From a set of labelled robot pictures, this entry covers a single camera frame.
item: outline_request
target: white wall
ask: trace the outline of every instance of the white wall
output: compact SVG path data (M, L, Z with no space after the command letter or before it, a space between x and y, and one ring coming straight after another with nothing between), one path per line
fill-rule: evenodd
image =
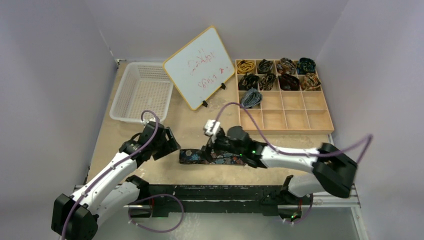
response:
M57 239L87 174L115 61L83 0L0 2L0 239Z
M316 58L348 0L86 0L113 55L164 60L214 25L232 59Z
M350 0L317 58L336 132L374 142L356 184L372 240L424 235L424 2Z

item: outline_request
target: gray floor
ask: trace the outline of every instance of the gray floor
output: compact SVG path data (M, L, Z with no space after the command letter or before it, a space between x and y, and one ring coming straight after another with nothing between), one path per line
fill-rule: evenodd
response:
M173 227L181 214L144 219L143 225L158 230ZM153 233L128 224L126 209L111 217L98 230L95 240L358 240L350 208L314 208L293 227L278 217L261 214L185 214L182 224L169 233Z

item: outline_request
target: whiteboard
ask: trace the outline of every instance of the whiteboard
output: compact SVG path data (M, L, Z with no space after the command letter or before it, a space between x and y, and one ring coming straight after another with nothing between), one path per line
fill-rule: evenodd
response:
M235 69L215 27L210 26L163 62L163 69L196 110L233 74Z

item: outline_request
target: gray rolled tie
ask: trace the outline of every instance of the gray rolled tie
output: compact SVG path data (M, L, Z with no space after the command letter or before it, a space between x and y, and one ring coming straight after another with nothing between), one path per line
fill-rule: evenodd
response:
M262 102L262 94L256 89L249 89L241 98L240 104L245 108L250 108Z

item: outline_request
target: rolled necktie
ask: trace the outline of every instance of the rolled necktie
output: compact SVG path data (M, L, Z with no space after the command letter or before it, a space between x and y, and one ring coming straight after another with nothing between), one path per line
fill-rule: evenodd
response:
M297 63L297 74L315 73L315 66L314 60L302 57Z
M259 90L269 91L273 88L274 82L276 81L276 75L274 73L267 73L263 75L259 80Z
M246 74L255 70L255 63L253 61L241 60L237 63L237 73Z
M284 91L298 91L300 89L300 81L297 77L283 74L278 76L279 87Z
M247 109L258 105L261 102L262 94L256 88L249 89L249 91L247 91L240 100L240 104Z
M303 91L314 91L321 86L321 81L315 73L306 73L303 81L300 83Z
M257 65L257 73L258 74L269 74L273 71L273 61L263 59Z
M296 64L287 57L283 57L279 60L277 64L277 72L279 74L295 74L296 73Z
M249 89L258 88L259 76L248 72L238 82L238 90L247 91Z
M180 149L179 163L180 164L219 164L219 165L245 165L242 157L238 154L233 154L226 151L212 150L210 153L212 161L208 161L202 150L200 149Z

